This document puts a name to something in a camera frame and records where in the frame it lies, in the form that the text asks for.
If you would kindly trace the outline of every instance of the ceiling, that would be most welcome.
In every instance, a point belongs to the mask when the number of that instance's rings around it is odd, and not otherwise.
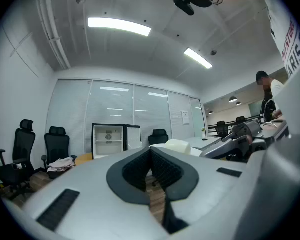
[[[122,67],[178,80],[202,92],[278,55],[264,0],[229,0],[193,6],[194,16],[173,0],[52,0],[56,27],[72,67]],[[89,17],[115,18],[150,27],[148,37],[102,28],[85,29]],[[191,48],[213,67],[184,55]],[[55,65],[56,60],[48,61]]]
[[[278,70],[277,72],[270,74],[270,77],[285,83],[288,80],[288,74],[284,68]],[[231,96],[235,96],[238,100],[233,103],[229,103]],[[243,105],[251,104],[263,100],[265,97],[265,92],[263,91],[262,86],[257,85],[256,82],[247,85],[246,87],[237,90],[236,92],[229,93],[226,96],[218,98],[212,102],[204,104],[204,109],[208,114],[209,111],[218,113],[228,109],[233,109],[236,107],[237,102],[241,102]]]

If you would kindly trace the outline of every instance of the fluorescent light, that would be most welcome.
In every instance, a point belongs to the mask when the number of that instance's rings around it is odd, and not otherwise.
[[[149,36],[151,31],[150,27],[115,18],[88,18],[88,26],[90,28],[125,30],[146,37]]]
[[[149,92],[148,95],[168,98],[168,95],[163,95],[163,94],[158,94],[158,93],[153,93],[153,92]]]
[[[100,89],[108,90],[108,91],[129,92],[129,89],[122,89],[122,88],[100,87]]]
[[[188,55],[190,58],[194,59],[195,61],[199,62],[202,66],[204,66],[207,69],[212,68],[212,65],[206,61],[204,58],[202,58],[198,53],[188,48],[185,52],[185,55]]]

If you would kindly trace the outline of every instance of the shelf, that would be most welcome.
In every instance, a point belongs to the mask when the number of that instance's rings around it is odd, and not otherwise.
[[[95,140],[94,142],[122,142],[122,140]]]

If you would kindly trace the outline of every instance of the desk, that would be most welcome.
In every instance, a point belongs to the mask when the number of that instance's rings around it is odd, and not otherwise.
[[[107,154],[104,154],[104,155],[96,155],[94,157],[94,159],[100,159],[100,158],[104,158],[104,157],[107,157],[108,155]],[[78,165],[81,165],[81,164],[84,164],[86,162],[89,162],[89,161],[92,161],[92,153],[86,153],[86,154],[82,154],[80,156],[77,157],[77,159],[74,161],[75,165],[78,166]]]
[[[86,153],[86,154],[78,156],[75,159],[74,163],[76,166],[78,166],[78,165],[84,164],[89,161],[92,161],[92,153]]]
[[[191,148],[204,151],[205,149],[211,147],[212,145],[218,143],[221,140],[221,137],[206,137],[207,140],[202,140],[202,138],[187,138],[184,141],[188,142]]]

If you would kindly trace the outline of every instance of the black office chair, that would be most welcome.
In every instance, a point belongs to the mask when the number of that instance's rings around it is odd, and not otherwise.
[[[239,117],[236,118],[234,125],[237,126],[237,125],[240,125],[242,123],[245,123],[246,121],[247,120],[244,116],[239,116]]]
[[[225,121],[217,122],[215,130],[218,134],[218,137],[221,137],[221,139],[224,139],[228,136],[228,125],[226,125]]]
[[[165,144],[169,140],[169,136],[165,129],[157,129],[152,131],[152,135],[148,137],[150,145]]]
[[[43,155],[41,160],[44,163],[44,168],[47,171],[47,165],[54,163],[58,159],[65,159],[69,157],[69,143],[70,138],[66,135],[65,128],[51,126],[49,133],[44,135],[45,147],[47,155]],[[49,171],[49,178],[54,180],[60,175],[65,173],[65,171]]]
[[[13,200],[17,196],[24,195],[25,193],[33,193],[30,187],[30,176],[34,173],[34,168],[30,162],[30,155],[32,147],[35,143],[36,134],[33,132],[31,120],[22,120],[20,128],[15,131],[14,145],[12,152],[13,163],[6,164],[3,153],[6,151],[0,149],[0,159],[3,166],[0,166],[0,180],[3,185],[10,186],[10,191],[16,192],[9,198]]]

